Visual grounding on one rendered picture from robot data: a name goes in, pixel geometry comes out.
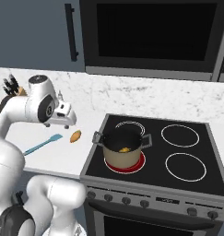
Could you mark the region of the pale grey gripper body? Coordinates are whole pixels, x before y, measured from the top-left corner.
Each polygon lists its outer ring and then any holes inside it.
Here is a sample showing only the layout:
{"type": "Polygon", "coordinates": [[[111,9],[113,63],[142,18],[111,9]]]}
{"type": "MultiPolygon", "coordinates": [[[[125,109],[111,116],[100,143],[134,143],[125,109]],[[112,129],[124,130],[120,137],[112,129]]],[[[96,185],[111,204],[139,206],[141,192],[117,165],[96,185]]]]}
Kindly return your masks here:
{"type": "Polygon", "coordinates": [[[77,122],[77,116],[74,111],[70,111],[69,114],[60,112],[54,112],[53,116],[44,123],[45,124],[61,124],[61,125],[75,125],[77,122]]]}

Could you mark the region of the orange-brown potato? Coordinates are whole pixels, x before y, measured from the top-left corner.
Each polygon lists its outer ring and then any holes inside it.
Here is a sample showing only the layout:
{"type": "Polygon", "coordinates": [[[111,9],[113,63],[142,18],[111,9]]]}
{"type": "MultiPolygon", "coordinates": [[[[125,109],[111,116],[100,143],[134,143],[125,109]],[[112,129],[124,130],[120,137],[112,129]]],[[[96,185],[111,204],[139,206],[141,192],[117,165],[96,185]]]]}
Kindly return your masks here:
{"type": "Polygon", "coordinates": [[[76,130],[70,137],[70,142],[75,143],[81,137],[82,132],[80,130],[76,130]]]}

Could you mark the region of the blue spatula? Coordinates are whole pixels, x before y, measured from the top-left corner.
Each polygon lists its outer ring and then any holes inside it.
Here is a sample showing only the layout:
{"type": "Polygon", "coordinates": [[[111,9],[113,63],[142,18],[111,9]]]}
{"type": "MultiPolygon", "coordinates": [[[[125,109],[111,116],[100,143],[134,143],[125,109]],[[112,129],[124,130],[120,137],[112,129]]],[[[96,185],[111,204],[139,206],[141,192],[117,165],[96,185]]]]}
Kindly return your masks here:
{"type": "Polygon", "coordinates": [[[43,146],[45,146],[45,145],[47,145],[47,144],[49,144],[49,143],[51,143],[51,142],[57,141],[57,140],[59,140],[59,139],[62,138],[62,137],[63,137],[63,136],[60,135],[60,134],[55,134],[55,135],[51,136],[48,140],[46,140],[46,141],[40,143],[39,145],[37,145],[37,146],[35,146],[35,147],[32,147],[32,148],[26,150],[26,151],[23,153],[23,155],[24,155],[24,156],[27,156],[27,155],[29,155],[30,153],[33,153],[34,151],[38,150],[39,148],[42,148],[43,146]]]}

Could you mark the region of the wooden knife block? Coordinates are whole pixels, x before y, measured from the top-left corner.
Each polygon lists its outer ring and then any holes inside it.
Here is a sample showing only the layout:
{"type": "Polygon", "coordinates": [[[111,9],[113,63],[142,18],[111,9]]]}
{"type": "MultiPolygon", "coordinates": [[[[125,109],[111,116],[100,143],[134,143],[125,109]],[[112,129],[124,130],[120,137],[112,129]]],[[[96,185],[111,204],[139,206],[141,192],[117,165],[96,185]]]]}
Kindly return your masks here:
{"type": "Polygon", "coordinates": [[[24,88],[22,88],[15,77],[10,74],[9,79],[4,79],[5,85],[3,86],[4,91],[6,92],[7,95],[12,95],[12,96],[26,96],[27,92],[24,88]]]}

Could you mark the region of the grey-blue cupboard door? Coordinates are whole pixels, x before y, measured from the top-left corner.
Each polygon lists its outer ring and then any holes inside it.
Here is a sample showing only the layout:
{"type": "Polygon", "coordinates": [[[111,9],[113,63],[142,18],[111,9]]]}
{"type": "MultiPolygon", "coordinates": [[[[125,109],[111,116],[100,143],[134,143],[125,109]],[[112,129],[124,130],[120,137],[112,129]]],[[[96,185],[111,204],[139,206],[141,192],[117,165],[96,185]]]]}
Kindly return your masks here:
{"type": "Polygon", "coordinates": [[[79,0],[0,0],[0,67],[83,72],[79,0]],[[72,62],[65,4],[71,4],[78,51],[72,62]]]}

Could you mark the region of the black microwave oven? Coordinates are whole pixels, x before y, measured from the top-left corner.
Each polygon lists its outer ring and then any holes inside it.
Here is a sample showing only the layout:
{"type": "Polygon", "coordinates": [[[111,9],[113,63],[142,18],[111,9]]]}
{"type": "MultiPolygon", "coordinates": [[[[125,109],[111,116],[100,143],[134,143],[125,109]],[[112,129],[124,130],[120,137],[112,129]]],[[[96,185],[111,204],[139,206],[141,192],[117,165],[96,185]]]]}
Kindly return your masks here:
{"type": "Polygon", "coordinates": [[[80,0],[86,72],[217,81],[224,0],[80,0]]]}

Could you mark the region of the black hob stove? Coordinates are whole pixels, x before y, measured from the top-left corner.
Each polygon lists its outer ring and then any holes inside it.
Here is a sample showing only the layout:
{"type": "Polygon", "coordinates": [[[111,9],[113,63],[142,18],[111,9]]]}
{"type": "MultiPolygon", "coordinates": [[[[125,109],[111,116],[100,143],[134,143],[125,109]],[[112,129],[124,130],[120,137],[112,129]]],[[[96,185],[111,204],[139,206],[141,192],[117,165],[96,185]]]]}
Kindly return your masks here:
{"type": "Polygon", "coordinates": [[[193,216],[187,208],[194,207],[193,218],[203,219],[216,211],[215,220],[223,223],[218,236],[224,236],[224,168],[208,124],[108,114],[97,132],[114,128],[151,134],[152,146],[141,151],[136,165],[118,169],[106,162],[102,147],[93,144],[80,180],[96,197],[86,199],[124,204],[122,198],[129,197],[132,207],[147,200],[147,209],[188,217],[193,216]],[[106,194],[112,195],[111,202],[104,199],[106,194]]]}

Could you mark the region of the oven door with window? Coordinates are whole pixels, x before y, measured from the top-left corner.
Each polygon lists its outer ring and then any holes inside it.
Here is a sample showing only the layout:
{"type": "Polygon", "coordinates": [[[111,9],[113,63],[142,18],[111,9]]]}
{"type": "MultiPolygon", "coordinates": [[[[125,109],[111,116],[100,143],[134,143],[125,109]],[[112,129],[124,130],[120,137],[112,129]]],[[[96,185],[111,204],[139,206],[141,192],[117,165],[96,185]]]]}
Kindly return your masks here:
{"type": "Polygon", "coordinates": [[[84,203],[88,236],[218,236],[221,230],[181,230],[113,217],[89,206],[88,200],[84,203]]]}

